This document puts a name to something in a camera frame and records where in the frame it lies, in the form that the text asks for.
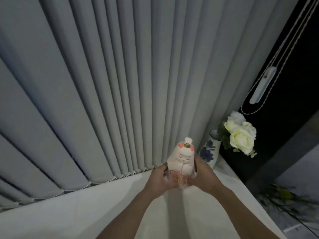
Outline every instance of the person's right arm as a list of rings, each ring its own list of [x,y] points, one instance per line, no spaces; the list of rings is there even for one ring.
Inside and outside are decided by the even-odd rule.
[[[237,198],[235,193],[224,186],[210,166],[195,155],[196,177],[188,181],[202,191],[214,196],[225,209],[241,239],[279,239]]]

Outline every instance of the person's left arm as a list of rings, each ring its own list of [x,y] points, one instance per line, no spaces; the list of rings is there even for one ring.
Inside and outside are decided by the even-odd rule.
[[[103,229],[96,239],[133,239],[150,203],[166,191],[178,187],[177,183],[165,180],[163,173],[166,169],[167,163],[153,169],[144,189]]]

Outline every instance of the yellow-white rose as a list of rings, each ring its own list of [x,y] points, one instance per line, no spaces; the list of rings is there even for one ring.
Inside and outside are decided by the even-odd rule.
[[[243,114],[232,111],[224,125],[227,131],[231,133],[233,129],[241,126],[244,122],[246,122],[246,119]]]
[[[256,137],[256,133],[254,135],[252,128],[247,125],[234,128],[230,134],[230,145],[234,148],[240,149],[245,154],[249,154],[253,150],[254,140]]]

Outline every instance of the person's left hand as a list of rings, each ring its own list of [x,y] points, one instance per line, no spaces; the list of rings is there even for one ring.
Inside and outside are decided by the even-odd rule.
[[[144,191],[150,196],[153,200],[157,197],[163,195],[166,191],[178,188],[178,183],[173,181],[168,181],[164,178],[164,172],[167,169],[167,163],[159,166],[156,169],[152,170],[152,173],[146,182]]]

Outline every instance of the forearm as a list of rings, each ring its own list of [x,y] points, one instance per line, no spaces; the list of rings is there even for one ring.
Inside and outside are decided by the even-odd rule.
[[[96,239],[134,238],[143,215],[152,200],[152,197],[145,190],[142,190]]]
[[[225,209],[241,239],[279,239],[224,185],[211,194]]]

